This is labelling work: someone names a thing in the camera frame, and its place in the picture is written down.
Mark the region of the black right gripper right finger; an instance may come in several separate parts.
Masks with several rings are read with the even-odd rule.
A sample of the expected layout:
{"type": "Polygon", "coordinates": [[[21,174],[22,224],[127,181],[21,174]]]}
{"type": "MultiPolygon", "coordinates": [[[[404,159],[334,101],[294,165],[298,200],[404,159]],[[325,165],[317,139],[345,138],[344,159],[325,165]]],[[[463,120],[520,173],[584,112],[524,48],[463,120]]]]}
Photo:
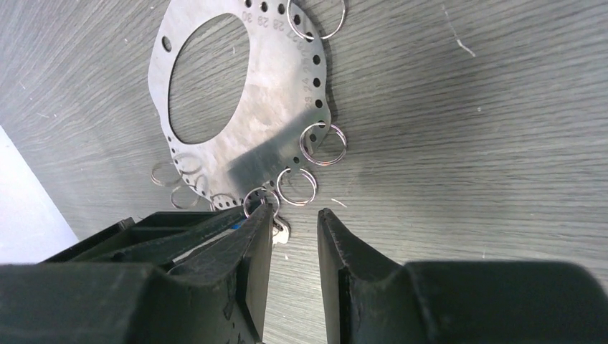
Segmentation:
{"type": "Polygon", "coordinates": [[[560,261],[399,264],[318,213],[329,343],[605,343],[607,293],[560,261]]]}

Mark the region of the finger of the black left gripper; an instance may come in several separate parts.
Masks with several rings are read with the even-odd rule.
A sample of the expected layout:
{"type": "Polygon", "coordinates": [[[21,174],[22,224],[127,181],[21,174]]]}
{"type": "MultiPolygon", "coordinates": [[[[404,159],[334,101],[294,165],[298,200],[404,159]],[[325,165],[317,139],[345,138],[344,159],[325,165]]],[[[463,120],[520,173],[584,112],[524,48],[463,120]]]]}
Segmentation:
{"type": "Polygon", "coordinates": [[[151,263],[168,266],[191,249],[245,219],[242,209],[160,211],[139,222],[132,218],[94,234],[44,260],[45,263],[151,263]]]}

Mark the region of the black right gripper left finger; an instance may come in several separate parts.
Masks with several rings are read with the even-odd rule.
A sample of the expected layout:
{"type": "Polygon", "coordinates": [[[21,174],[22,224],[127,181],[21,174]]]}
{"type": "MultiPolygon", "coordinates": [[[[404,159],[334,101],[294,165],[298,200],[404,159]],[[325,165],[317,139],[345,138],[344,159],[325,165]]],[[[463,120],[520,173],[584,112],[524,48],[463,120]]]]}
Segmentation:
{"type": "Polygon", "coordinates": [[[274,210],[243,212],[240,223],[168,266],[2,265],[1,341],[261,342],[274,210]]]}

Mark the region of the perforated metal key plate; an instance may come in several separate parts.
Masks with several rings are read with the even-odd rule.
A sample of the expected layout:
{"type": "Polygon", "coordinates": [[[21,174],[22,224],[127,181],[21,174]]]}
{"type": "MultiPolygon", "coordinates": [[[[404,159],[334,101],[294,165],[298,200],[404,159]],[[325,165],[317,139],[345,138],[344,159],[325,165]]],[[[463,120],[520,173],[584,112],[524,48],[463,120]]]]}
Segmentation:
{"type": "Polygon", "coordinates": [[[290,1],[172,1],[158,29],[148,89],[172,162],[184,182],[218,209],[239,206],[253,189],[277,183],[285,168],[306,162],[300,135],[316,125],[322,140],[331,123],[327,62],[318,31],[290,1]],[[169,91],[178,55],[203,24],[229,14],[250,43],[242,95],[213,138],[185,143],[170,121],[169,91]]]}

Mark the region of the blue plastic key tag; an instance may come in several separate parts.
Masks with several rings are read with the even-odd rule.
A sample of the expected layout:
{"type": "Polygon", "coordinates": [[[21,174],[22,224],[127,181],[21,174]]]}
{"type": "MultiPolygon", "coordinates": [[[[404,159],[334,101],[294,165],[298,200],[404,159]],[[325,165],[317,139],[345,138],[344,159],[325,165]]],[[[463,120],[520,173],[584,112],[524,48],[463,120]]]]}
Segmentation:
{"type": "Polygon", "coordinates": [[[290,238],[290,225],[280,216],[273,220],[272,243],[287,244],[290,238]]]}

